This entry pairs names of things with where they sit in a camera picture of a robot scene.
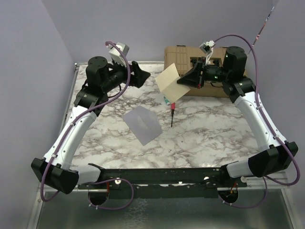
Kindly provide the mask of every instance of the marble surface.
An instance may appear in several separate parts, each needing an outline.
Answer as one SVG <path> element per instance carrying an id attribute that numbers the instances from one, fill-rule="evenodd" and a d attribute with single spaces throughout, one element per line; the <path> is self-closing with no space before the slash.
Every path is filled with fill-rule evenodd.
<path id="1" fill-rule="evenodd" d="M 73 166 L 95 163 L 104 168 L 217 167 L 257 153 L 252 131 L 241 112 L 225 98 L 185 96 L 176 102 L 171 128 L 170 107 L 154 78 L 163 64 L 140 64 L 151 77 L 140 89 L 130 87 L 105 106 L 78 147 Z M 81 65 L 72 96 L 86 79 Z M 145 146 L 137 140 L 122 115 L 143 106 L 156 112 L 163 133 Z"/>

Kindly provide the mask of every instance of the gray floor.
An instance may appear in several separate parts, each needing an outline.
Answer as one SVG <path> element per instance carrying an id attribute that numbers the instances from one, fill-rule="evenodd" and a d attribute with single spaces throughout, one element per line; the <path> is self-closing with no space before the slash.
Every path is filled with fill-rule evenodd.
<path id="1" fill-rule="evenodd" d="M 262 190 L 241 190 L 237 201 L 249 206 L 263 196 Z M 126 200 L 109 200 L 121 206 Z M 88 207 L 87 192 L 60 193 L 44 203 L 37 229 L 291 229 L 281 190 L 270 190 L 265 204 L 236 209 L 219 199 L 135 199 L 120 211 Z"/>

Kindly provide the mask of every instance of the cardboard box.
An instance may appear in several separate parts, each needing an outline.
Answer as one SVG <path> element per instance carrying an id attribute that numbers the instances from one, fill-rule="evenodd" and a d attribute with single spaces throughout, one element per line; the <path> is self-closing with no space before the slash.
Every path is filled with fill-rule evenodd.
<path id="1" fill-rule="evenodd" d="M 210 63 L 213 63 L 213 60 L 217 59 L 220 62 L 220 66 L 222 66 L 225 50 L 226 48 L 214 48 Z M 205 54 L 199 47 L 179 45 L 168 46 L 164 51 L 164 69 L 172 63 L 175 63 L 179 75 L 182 76 L 193 67 L 191 60 L 200 57 L 205 57 Z M 204 82 L 204 86 L 201 89 L 191 88 L 186 95 L 228 98 L 221 87 L 222 83 L 213 83 L 213 85 L 215 87 L 213 87 L 209 82 Z"/>

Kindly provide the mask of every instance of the gray paper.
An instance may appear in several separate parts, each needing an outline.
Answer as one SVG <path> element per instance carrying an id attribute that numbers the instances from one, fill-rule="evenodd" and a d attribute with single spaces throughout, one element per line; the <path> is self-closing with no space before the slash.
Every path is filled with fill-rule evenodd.
<path id="1" fill-rule="evenodd" d="M 142 106 L 124 114 L 122 118 L 143 146 L 162 133 L 156 113 Z"/>

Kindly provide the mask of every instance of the metal frame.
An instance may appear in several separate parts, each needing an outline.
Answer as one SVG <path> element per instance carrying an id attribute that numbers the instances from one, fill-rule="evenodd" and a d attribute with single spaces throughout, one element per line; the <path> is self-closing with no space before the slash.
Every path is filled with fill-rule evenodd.
<path id="1" fill-rule="evenodd" d="M 164 62 L 141 62 L 141 61 L 138 62 L 138 63 L 139 64 L 164 64 Z M 82 64 L 87 64 L 87 63 L 76 63 L 75 64 L 75 73 L 74 73 L 74 78 L 73 78 L 73 84 L 71 86 L 69 99 L 68 99 L 67 104 L 66 104 L 66 112 L 65 112 L 65 116 L 62 120 L 61 130 L 62 130 L 64 124 L 65 124 L 66 115 L 68 114 L 68 110 L 69 110 L 69 107 L 70 107 L 70 103 L 71 103 L 71 99 L 72 99 L 72 95 L 73 95 L 73 90 L 74 90 L 74 87 L 75 87 L 75 82 L 77 80 L 77 75 L 78 75 L 78 71 L 79 71 L 79 66 L 82 65 Z M 276 178 L 278 180 L 282 180 L 284 182 L 287 182 L 287 177 L 286 177 L 286 174 L 285 174 L 284 171 L 272 174 L 271 177 Z M 298 214 L 298 212 L 295 208 L 295 205 L 293 203 L 293 199 L 292 199 L 292 196 L 291 196 L 290 189 L 287 188 L 287 187 L 283 187 L 281 185 L 278 185 L 278 184 L 276 184 L 272 181 L 269 181 L 269 180 L 267 181 L 267 183 L 268 183 L 268 189 L 281 189 L 282 190 L 283 198 L 285 200 L 285 204 L 286 204 L 287 211 L 288 211 L 289 217 L 291 219 L 293 228 L 295 228 L 295 229 L 302 228 L 302 223 L 301 223 L 301 220 L 299 218 L 299 214 Z M 261 189 L 265 188 L 262 179 L 257 178 L 257 177 L 248 178 L 247 179 L 247 184 L 248 184 L 247 187 L 239 187 L 239 190 L 245 190 L 245 189 L 252 189 L 252 190 L 259 189 L 259 190 L 261 190 Z M 217 188 L 218 191 L 227 190 L 227 189 L 228 189 L 227 187 L 218 187 Z M 56 191 L 55 189 L 50 188 L 50 187 L 45 187 L 44 190 L 45 190 L 45 192 Z M 104 188 L 88 190 L 88 189 L 78 189 L 76 187 L 73 190 L 73 192 L 84 192 L 84 191 L 85 192 L 88 192 L 88 191 L 90 191 L 90 192 L 107 192 L 107 190 L 104 189 Z M 32 208 L 32 212 L 31 212 L 31 215 L 30 215 L 30 220 L 29 220 L 27 229 L 37 228 L 42 205 L 43 205 L 43 202 L 41 201 L 41 198 L 40 198 L 40 187 L 38 187 L 37 195 L 36 195 L 35 202 L 34 202 L 34 205 L 33 205 L 33 208 Z"/>

